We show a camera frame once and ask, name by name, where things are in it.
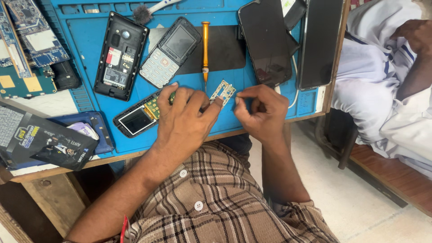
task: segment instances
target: hand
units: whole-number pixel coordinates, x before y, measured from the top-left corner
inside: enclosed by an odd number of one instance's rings
[[[252,114],[246,108],[246,98],[254,99],[251,104]],[[237,93],[235,103],[235,116],[264,147],[285,144],[282,130],[289,106],[286,97],[261,84]]]
[[[173,105],[169,96],[174,92]],[[209,135],[222,109],[223,99],[211,105],[202,91],[179,88],[177,82],[165,87],[157,100],[160,110],[158,137],[152,146],[179,164],[193,154]]]
[[[432,20],[411,19],[398,27],[390,39],[405,37],[413,52],[432,56]]]

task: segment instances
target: green circuit board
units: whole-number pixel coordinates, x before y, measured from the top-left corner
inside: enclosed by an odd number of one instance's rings
[[[32,69],[36,77],[21,79],[14,66],[0,67],[0,95],[3,99],[32,97],[57,92],[51,78],[46,78],[42,69]]]

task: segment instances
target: brush bristles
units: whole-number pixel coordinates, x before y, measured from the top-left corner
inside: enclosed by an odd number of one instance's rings
[[[149,9],[145,4],[140,5],[133,11],[133,19],[135,20],[135,23],[139,25],[145,25],[152,18],[153,16],[149,13]]]

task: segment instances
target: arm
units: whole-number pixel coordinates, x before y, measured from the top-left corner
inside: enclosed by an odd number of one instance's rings
[[[254,98],[251,110],[246,109],[245,98]],[[272,201],[308,202],[310,197],[291,157],[289,125],[284,137],[285,116],[289,101],[265,85],[239,92],[235,99],[235,116],[243,127],[263,146],[263,187]]]
[[[168,98],[176,91],[174,104]],[[158,137],[137,164],[78,219],[66,240],[99,242],[120,233],[124,216],[131,217],[153,190],[201,146],[222,108],[222,99],[209,104],[202,91],[167,86],[158,98]]]
[[[416,61],[396,94],[402,101],[432,85],[432,20],[408,20],[390,39],[397,40],[398,37],[406,38],[417,53]]]

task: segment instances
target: man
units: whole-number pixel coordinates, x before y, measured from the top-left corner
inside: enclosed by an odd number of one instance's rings
[[[357,143],[432,179],[432,21],[410,0],[349,13],[332,107],[359,127]]]
[[[254,99],[252,114],[247,98]],[[235,98],[236,117],[263,145],[263,185],[273,210],[245,166],[245,156],[217,141],[203,144],[222,101],[209,105],[202,91],[179,88],[177,83],[165,87],[158,99],[161,116],[155,143],[86,210],[66,241],[119,242],[124,216],[135,213],[134,243],[338,242],[304,188],[290,140],[284,138],[288,99],[264,85],[247,88]]]

